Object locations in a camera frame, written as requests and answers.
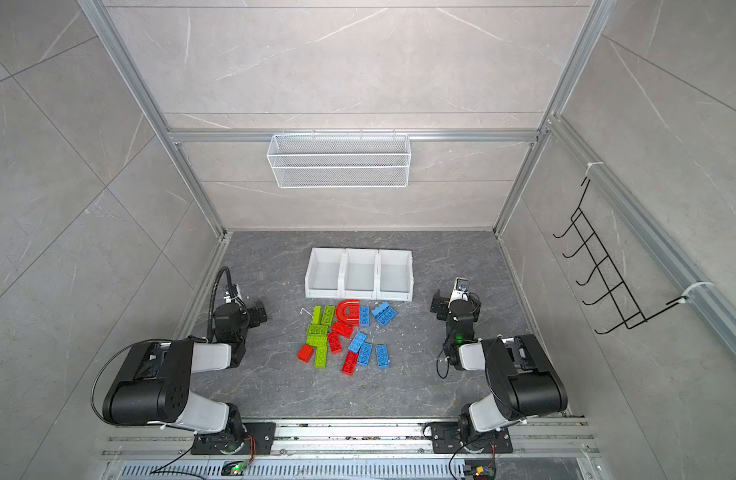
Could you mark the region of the blue brick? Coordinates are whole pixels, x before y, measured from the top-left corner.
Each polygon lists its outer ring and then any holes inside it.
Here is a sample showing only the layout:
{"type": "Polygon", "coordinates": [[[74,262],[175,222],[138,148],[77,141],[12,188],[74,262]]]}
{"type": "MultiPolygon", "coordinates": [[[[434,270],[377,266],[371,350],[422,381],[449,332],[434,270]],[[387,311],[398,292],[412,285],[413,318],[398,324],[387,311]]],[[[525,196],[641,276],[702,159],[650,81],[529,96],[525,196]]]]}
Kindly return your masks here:
{"type": "Polygon", "coordinates": [[[383,315],[384,311],[387,310],[390,307],[390,304],[387,301],[384,301],[380,305],[378,305],[376,308],[372,310],[372,314],[375,318],[379,318],[383,315]]]}
{"type": "Polygon", "coordinates": [[[379,344],[376,346],[377,365],[379,369],[388,369],[390,367],[390,356],[388,346],[379,344]]]}
{"type": "Polygon", "coordinates": [[[370,364],[372,352],[373,345],[369,342],[363,343],[358,353],[357,364],[359,366],[368,366],[370,364]]]}
{"type": "Polygon", "coordinates": [[[361,328],[367,328],[371,324],[371,310],[368,306],[359,308],[359,325],[361,328]]]}
{"type": "Polygon", "coordinates": [[[396,316],[396,310],[391,306],[387,306],[379,312],[376,320],[381,327],[386,327],[396,316]]]}
{"type": "Polygon", "coordinates": [[[367,335],[363,332],[357,332],[355,337],[352,339],[348,350],[353,353],[358,353],[362,348],[363,344],[367,339],[367,335]]]}

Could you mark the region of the red brick bottom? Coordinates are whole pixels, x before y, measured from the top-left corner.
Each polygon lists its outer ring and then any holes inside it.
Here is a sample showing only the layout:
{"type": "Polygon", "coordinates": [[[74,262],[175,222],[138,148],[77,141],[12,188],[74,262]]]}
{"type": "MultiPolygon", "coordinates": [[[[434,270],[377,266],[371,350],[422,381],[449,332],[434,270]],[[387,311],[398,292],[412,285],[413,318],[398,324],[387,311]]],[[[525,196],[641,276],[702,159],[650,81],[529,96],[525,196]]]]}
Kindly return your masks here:
{"type": "Polygon", "coordinates": [[[358,358],[358,353],[348,351],[341,372],[345,375],[352,376],[356,370],[358,358]]]}

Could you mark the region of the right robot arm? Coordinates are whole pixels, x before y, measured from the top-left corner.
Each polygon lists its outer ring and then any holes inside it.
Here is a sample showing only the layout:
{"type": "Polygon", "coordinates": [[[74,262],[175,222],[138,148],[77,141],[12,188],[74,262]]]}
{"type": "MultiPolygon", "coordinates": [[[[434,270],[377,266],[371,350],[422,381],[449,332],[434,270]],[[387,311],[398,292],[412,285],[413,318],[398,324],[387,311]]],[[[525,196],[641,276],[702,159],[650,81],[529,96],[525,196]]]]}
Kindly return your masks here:
{"type": "Polygon", "coordinates": [[[535,335],[475,335],[481,307],[479,297],[465,290],[449,297],[435,293],[430,305],[446,324],[439,360],[448,370],[484,373],[489,388],[485,397],[462,409],[458,423],[464,441],[568,407],[565,385],[535,335]]]}

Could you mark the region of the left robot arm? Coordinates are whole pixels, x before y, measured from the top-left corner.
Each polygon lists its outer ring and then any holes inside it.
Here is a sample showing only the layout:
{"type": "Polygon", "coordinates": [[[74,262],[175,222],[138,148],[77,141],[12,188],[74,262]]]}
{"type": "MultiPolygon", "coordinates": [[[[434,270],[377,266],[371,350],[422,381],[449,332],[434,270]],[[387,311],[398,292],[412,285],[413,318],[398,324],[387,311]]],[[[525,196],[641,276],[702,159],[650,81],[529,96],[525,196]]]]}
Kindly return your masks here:
{"type": "Polygon", "coordinates": [[[223,266],[217,272],[209,295],[206,334],[179,340],[146,339],[115,353],[125,359],[100,406],[95,403],[98,383],[91,387],[90,405],[101,421],[113,426],[160,425],[188,430],[197,436],[247,435],[239,408],[231,403],[205,398],[191,389],[198,373],[240,366],[249,330],[268,320],[261,301],[249,306],[223,266]]]}

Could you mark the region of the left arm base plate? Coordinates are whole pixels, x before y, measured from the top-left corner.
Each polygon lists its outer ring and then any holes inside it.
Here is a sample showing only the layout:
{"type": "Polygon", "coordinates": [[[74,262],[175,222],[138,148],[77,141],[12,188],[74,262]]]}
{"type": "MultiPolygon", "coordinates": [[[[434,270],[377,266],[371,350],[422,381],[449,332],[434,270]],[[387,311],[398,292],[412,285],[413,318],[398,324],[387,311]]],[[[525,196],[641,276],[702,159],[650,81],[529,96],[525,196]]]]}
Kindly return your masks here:
{"type": "Polygon", "coordinates": [[[191,448],[192,455],[269,455],[275,439],[274,422],[246,422],[237,430],[228,426],[213,434],[198,434],[191,448]]]}

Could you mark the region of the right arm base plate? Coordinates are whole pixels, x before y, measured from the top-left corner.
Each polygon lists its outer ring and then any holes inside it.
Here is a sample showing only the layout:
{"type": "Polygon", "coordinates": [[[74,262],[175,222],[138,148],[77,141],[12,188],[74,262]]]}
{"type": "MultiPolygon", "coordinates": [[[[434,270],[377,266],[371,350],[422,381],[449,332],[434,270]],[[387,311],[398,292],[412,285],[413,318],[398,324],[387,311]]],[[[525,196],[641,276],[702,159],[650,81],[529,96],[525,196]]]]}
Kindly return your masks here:
{"type": "Polygon", "coordinates": [[[457,422],[429,422],[422,426],[422,436],[432,442],[436,454],[496,453],[514,451],[507,429],[478,433],[457,422]]]}

